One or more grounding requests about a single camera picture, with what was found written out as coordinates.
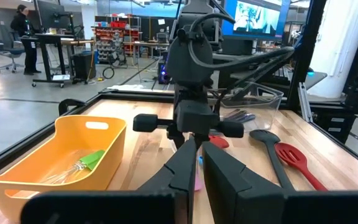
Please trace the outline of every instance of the red slotted spoon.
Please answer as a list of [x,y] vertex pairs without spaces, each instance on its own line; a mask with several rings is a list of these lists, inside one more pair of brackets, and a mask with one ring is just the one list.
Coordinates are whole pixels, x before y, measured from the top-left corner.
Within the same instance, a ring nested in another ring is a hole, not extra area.
[[309,171],[308,160],[299,149],[282,142],[276,143],[274,148],[279,158],[298,169],[316,190],[327,191],[327,188]]

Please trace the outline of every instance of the clear plastic container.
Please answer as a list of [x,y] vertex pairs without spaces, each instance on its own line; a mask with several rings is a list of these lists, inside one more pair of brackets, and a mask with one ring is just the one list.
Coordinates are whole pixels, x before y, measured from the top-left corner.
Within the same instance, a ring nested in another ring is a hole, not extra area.
[[221,119],[241,122],[244,131],[270,129],[275,113],[280,106],[283,92],[257,83],[246,82],[236,88],[221,102]]

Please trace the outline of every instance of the computer monitor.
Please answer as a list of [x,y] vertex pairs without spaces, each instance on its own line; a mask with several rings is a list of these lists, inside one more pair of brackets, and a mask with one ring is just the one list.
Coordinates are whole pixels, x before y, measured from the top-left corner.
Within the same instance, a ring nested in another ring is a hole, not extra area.
[[225,0],[235,24],[223,21],[223,36],[242,40],[282,40],[290,0]]
[[45,2],[35,1],[37,5],[38,13],[40,15],[41,25],[44,29],[60,28],[68,29],[70,20],[67,17],[61,17],[58,15],[66,14],[65,8],[61,5]]

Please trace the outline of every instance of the pink object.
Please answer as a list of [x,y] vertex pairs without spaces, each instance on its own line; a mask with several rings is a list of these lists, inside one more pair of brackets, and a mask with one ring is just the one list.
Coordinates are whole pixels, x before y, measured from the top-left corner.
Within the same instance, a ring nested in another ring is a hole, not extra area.
[[198,171],[196,171],[196,182],[194,186],[194,191],[201,190],[203,188],[203,183],[200,181],[200,177],[198,176]]

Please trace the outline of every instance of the concrete floor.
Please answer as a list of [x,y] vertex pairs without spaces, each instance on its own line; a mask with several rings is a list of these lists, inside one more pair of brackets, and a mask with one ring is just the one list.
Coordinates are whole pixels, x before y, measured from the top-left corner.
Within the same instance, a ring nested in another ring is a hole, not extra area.
[[[16,62],[24,64],[24,57],[25,55],[22,55]],[[50,59],[53,66],[57,66],[56,58],[57,50],[51,48]],[[142,58],[139,60],[139,67],[144,68],[152,61]],[[0,56],[0,66],[10,62],[9,58]],[[34,88],[31,86],[33,78],[45,78],[40,50],[37,62],[37,69],[43,72],[39,75],[23,75],[22,68],[15,74],[6,70],[2,70],[0,73],[0,152],[56,119],[58,117],[58,102],[67,98],[86,101],[106,87],[121,84],[138,71],[135,67],[115,69],[116,74],[112,79],[89,85],[67,83],[64,88],[60,88],[54,84],[38,83]],[[105,65],[96,66],[97,76],[101,75],[105,67]],[[156,75],[156,72],[141,72],[140,75],[143,81],[149,82],[141,83],[139,77],[134,77],[126,84],[141,84],[150,89],[153,85],[150,79]],[[217,77],[218,75],[215,73],[213,80],[217,80]],[[155,89],[161,90],[167,89],[167,87],[156,84]],[[353,136],[349,136],[346,145],[358,152],[358,118],[354,123],[352,133]]]

